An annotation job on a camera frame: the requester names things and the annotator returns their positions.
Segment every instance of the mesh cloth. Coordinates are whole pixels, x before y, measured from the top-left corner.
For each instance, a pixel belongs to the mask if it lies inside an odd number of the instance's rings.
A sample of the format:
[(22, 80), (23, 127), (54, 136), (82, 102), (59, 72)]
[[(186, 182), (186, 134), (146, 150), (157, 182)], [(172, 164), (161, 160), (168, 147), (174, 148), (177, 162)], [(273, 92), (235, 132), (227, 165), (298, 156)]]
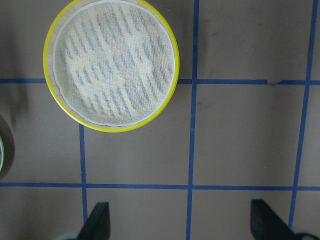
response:
[(147, 119), (163, 104), (175, 55), (152, 12), (103, 0), (80, 8), (62, 25), (52, 64), (70, 108), (90, 123), (122, 127)]

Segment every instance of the gray surface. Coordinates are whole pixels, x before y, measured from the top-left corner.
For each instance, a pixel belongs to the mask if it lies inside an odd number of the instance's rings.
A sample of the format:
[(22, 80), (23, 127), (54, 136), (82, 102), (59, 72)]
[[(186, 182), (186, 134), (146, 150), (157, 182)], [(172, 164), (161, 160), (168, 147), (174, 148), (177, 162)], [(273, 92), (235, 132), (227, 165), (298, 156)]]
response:
[(81, 189), (2, 187), (0, 238), (54, 240), (83, 224)]
[(48, 87), (1, 84), (0, 101), (0, 130), (9, 128), (14, 141), (14, 158), (5, 159), (0, 182), (80, 183), (79, 125)]
[(201, 0), (198, 78), (304, 80), (311, 0)]
[[(44, 77), (45, 37), (69, 2), (2, 2), (0, 79)], [(191, 78), (194, 2), (150, 3), (177, 38), (179, 77)], [(199, 15), (199, 78), (305, 79), (312, 0), (200, 0)], [(319, 26), (312, 68), (318, 80)], [(193, 184), (292, 186), (303, 94), (303, 85), (198, 85)], [(319, 96), (320, 86), (311, 86), (300, 186), (320, 187)], [(142, 128), (119, 134), (84, 128), (87, 183), (188, 184), (190, 119), (191, 85), (179, 84), (164, 112)], [(79, 125), (45, 83), (0, 84), (0, 134), (6, 149), (0, 184), (81, 183)], [(265, 199), (288, 221), (291, 191), (194, 190), (191, 240), (252, 239), (252, 198)], [(187, 190), (89, 188), (87, 200), (88, 213), (96, 202), (110, 202), (111, 239), (186, 239)], [(298, 191), (295, 227), (320, 235), (318, 202), (319, 192)], [(82, 223), (81, 188), (0, 187), (1, 240), (55, 239)]]
[(0, 78), (43, 78), (49, 27), (69, 0), (4, 0), (0, 9)]
[(186, 239), (187, 191), (88, 189), (88, 210), (109, 201), (110, 240)]
[(303, 94), (303, 86), (198, 85), (194, 184), (292, 186)]
[(300, 186), (320, 186), (320, 86), (311, 86), (299, 175)]
[(166, 109), (134, 131), (85, 129), (88, 183), (188, 184), (191, 86), (178, 85)]
[(290, 191), (203, 191), (193, 193), (192, 240), (253, 240), (250, 233), (250, 201), (264, 199), (288, 222)]
[(320, 236), (320, 192), (300, 191), (296, 197), (293, 229)]

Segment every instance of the yellow rim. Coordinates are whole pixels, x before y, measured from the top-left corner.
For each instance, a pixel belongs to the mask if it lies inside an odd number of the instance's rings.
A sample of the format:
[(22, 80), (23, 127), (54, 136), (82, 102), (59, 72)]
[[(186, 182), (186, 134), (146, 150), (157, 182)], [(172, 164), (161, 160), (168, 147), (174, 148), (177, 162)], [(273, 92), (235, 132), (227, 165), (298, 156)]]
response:
[(75, 121), (77, 121), (78, 123), (97, 130), (97, 131), (101, 131), (101, 132), (108, 132), (108, 133), (120, 133), (120, 132), (127, 132), (127, 131), (131, 131), (137, 128), (140, 128), (144, 125), (146, 125), (147, 123), (151, 122), (153, 119), (155, 119), (167, 106), (167, 104), (169, 103), (171, 97), (174, 94), (174, 91), (176, 89), (177, 86), (177, 82), (178, 82), (178, 76), (179, 76), (179, 67), (180, 67), (180, 59), (179, 59), (179, 50), (178, 50), (178, 44), (175, 38), (175, 35), (171, 29), (171, 27), (169, 26), (169, 24), (167, 23), (166, 19), (161, 15), (161, 13), (155, 9), (151, 4), (149, 4), (148, 2), (146, 2), (145, 0), (137, 0), (140, 4), (144, 5), (145, 7), (147, 7), (148, 10), (150, 10), (154, 15), (157, 16), (158, 20), (161, 22), (161, 24), (164, 26), (164, 28), (166, 29), (171, 43), (172, 43), (172, 47), (173, 47), (173, 52), (174, 52), (174, 59), (175, 59), (175, 71), (174, 71), (174, 76), (173, 76), (173, 81), (172, 81), (172, 86), (169, 90), (169, 93), (166, 97), (166, 99), (164, 100), (163, 104), (157, 109), (157, 111), (152, 114), (150, 117), (148, 117), (147, 119), (132, 125), (132, 126), (125, 126), (125, 127), (107, 127), (107, 126), (98, 126), (95, 124), (91, 124), (89, 122), (84, 121), (83, 119), (77, 117), (76, 115), (74, 115), (70, 110), (68, 110), (65, 105), (61, 102), (61, 100), (59, 99), (59, 97), (56, 95), (54, 88), (52, 86), (50, 77), (49, 77), (49, 72), (48, 72), (48, 66), (47, 66), (47, 59), (48, 59), (48, 48), (49, 48), (49, 43), (50, 43), (50, 39), (52, 37), (52, 33), (54, 31), (54, 29), (56, 28), (58, 22), (60, 21), (60, 19), (77, 3), (81, 2), (82, 0), (73, 0), (71, 3), (69, 3), (54, 19), (53, 23), (50, 26), (50, 29), (48, 31), (48, 34), (46, 36), (45, 39), (45, 43), (44, 43), (44, 49), (43, 49), (43, 71), (44, 71), (44, 77), (46, 80), (46, 83), (49, 87), (49, 90), (52, 94), (52, 96), (54, 97), (55, 101), (59, 104), (59, 106), (71, 117), (73, 118)]

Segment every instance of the grid line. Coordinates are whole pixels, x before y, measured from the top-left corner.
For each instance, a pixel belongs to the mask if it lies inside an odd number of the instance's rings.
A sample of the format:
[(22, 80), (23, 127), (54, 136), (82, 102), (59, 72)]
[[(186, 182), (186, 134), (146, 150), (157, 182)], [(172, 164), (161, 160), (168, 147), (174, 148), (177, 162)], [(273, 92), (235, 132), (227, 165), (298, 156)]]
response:
[[(161, 184), (105, 184), (86, 183), (87, 189), (153, 189), (153, 190), (188, 190), (189, 185), (161, 185)], [(82, 183), (50, 183), (50, 182), (0, 182), (0, 188), (78, 188)], [(227, 185), (193, 185), (192, 190), (213, 191), (292, 191), (293, 186), (227, 186)], [(320, 191), (320, 186), (298, 186), (297, 192)]]
[(310, 85), (320, 85), (319, 80), (310, 80)]
[(309, 91), (310, 91), (310, 80), (311, 80), (311, 72), (312, 72), (312, 62), (313, 62), (313, 54), (314, 54), (314, 47), (315, 47), (317, 13), (318, 13), (318, 0), (313, 0), (311, 27), (310, 27), (310, 44), (309, 44), (308, 60), (307, 60), (307, 67), (306, 67), (306, 74), (305, 74), (305, 90), (304, 90), (304, 96), (303, 96), (299, 141), (298, 141), (294, 178), (293, 178), (293, 189), (292, 189), (292, 196), (291, 196), (289, 222), (288, 222), (289, 227), (293, 226), (294, 217), (295, 217), (297, 188), (299, 183), (301, 157), (302, 157), (302, 150), (303, 150), (303, 144), (304, 144), (308, 101), (309, 101)]
[(45, 84), (45, 78), (0, 78), (0, 84)]
[(192, 200), (194, 188), (194, 155), (195, 155), (195, 132), (196, 132), (196, 108), (197, 108), (197, 78), (198, 78), (198, 36), (199, 36), (199, 0), (194, 0), (193, 5), (193, 44), (192, 44), (192, 92), (191, 92), (191, 115), (190, 115), (190, 145), (189, 145), (189, 168), (188, 168), (188, 195), (186, 210), (185, 238), (191, 238), (192, 223)]
[[(268, 83), (266, 79), (197, 79), (197, 84), (230, 84), (230, 85), (305, 85), (305, 80), (282, 80), (275, 83)], [(315, 80), (314, 85), (319, 85), (320, 81)]]
[(82, 188), (82, 212), (83, 222), (88, 219), (87, 206), (87, 179), (86, 179), (86, 153), (85, 153), (85, 129), (79, 124), (79, 141), (80, 141), (80, 165), (81, 165), (81, 188)]

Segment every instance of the blue tape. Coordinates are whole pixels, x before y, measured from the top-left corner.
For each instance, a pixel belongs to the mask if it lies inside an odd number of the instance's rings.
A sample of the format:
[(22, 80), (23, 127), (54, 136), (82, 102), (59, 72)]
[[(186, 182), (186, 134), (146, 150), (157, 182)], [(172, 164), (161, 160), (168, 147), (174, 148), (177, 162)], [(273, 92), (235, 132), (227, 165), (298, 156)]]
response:
[(320, 191), (320, 186), (298, 186), (297, 191)]
[(293, 226), (294, 217), (295, 217), (299, 173), (300, 173), (300, 166), (301, 166), (301, 156), (302, 156), (302, 149), (304, 144), (307, 109), (308, 109), (308, 101), (309, 101), (312, 62), (313, 62), (313, 54), (314, 54), (314, 47), (315, 47), (317, 14), (318, 14), (318, 0), (313, 0), (311, 27), (310, 27), (310, 45), (309, 45), (308, 62), (307, 62), (307, 69), (306, 69), (306, 76), (305, 76), (305, 90), (304, 90), (304, 96), (303, 96), (299, 141), (298, 141), (294, 178), (293, 178), (293, 190), (292, 190), (292, 196), (291, 196), (290, 215), (289, 215), (289, 222), (288, 222), (289, 227)]
[(320, 85), (320, 80), (310, 80), (310, 85)]
[(198, 79), (197, 84), (245, 84), (245, 85), (268, 85), (267, 80), (249, 79)]
[(220, 186), (195, 185), (194, 190), (221, 190), (221, 191), (292, 191), (292, 186)]
[(0, 84), (45, 84), (44, 78), (2, 78)]
[(190, 240), (191, 238), (191, 221), (192, 221), (195, 129), (196, 129), (196, 107), (197, 107), (197, 77), (198, 77), (199, 4), (200, 4), (199, 0), (194, 0), (192, 94), (191, 94), (191, 119), (190, 119), (189, 170), (188, 170), (188, 197), (187, 197), (186, 232), (185, 232), (186, 240)]
[(86, 184), (88, 189), (175, 189), (187, 190), (188, 185), (160, 185), (160, 184)]
[(87, 180), (86, 180), (85, 130), (84, 130), (84, 126), (81, 124), (79, 124), (79, 139), (80, 139), (83, 221), (86, 222), (88, 219), (88, 204), (87, 204)]
[(305, 85), (305, 80), (283, 80), (281, 82), (276, 83), (275, 85)]

